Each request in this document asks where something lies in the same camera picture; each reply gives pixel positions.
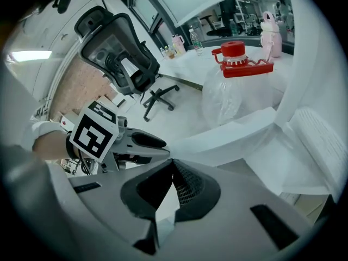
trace fluorescent light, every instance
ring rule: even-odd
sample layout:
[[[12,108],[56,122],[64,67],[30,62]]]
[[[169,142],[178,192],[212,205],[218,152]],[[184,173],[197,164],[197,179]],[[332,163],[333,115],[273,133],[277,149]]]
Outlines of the fluorescent light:
[[[10,58],[14,59],[17,62],[24,62],[24,61],[30,61],[30,60],[41,60],[41,59],[48,59],[51,55],[52,51],[17,51],[17,52],[11,52]]]

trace white sleeve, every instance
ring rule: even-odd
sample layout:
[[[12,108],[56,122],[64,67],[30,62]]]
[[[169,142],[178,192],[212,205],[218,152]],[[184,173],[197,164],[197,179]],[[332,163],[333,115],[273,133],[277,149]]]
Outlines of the white sleeve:
[[[25,150],[32,151],[37,138],[54,131],[63,131],[59,123],[30,120],[28,126],[24,130],[21,146]]]

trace red lid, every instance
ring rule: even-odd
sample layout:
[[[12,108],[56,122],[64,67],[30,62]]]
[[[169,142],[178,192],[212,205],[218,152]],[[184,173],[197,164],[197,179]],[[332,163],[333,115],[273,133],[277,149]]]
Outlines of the red lid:
[[[224,42],[221,45],[221,52],[226,57],[238,57],[245,54],[245,46],[242,41]]]

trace pink bottle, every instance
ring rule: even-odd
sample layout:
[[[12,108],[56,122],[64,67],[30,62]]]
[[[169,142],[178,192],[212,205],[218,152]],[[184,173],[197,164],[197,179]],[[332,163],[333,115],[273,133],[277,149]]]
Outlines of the pink bottle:
[[[273,14],[265,11],[263,13],[263,20],[264,22],[261,22],[261,45],[265,53],[265,59],[269,60],[270,57],[280,57],[282,53],[282,36],[273,18]]]
[[[186,52],[185,47],[184,47],[184,39],[182,36],[178,35],[173,35],[172,36],[172,42],[175,44],[175,49],[180,53],[184,54]]]

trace black mesh chair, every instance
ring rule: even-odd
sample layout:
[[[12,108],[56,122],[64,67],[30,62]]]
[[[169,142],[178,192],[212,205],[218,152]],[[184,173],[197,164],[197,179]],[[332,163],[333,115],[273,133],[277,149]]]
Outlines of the black mesh chair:
[[[104,72],[123,95],[144,94],[155,82],[160,65],[156,58],[139,42],[132,21],[127,14],[113,15],[101,6],[88,10],[76,23],[75,32],[82,39],[79,55],[88,64]],[[174,106],[161,98],[179,87],[150,90],[151,97],[143,103],[147,108],[144,120],[156,101],[174,110]]]

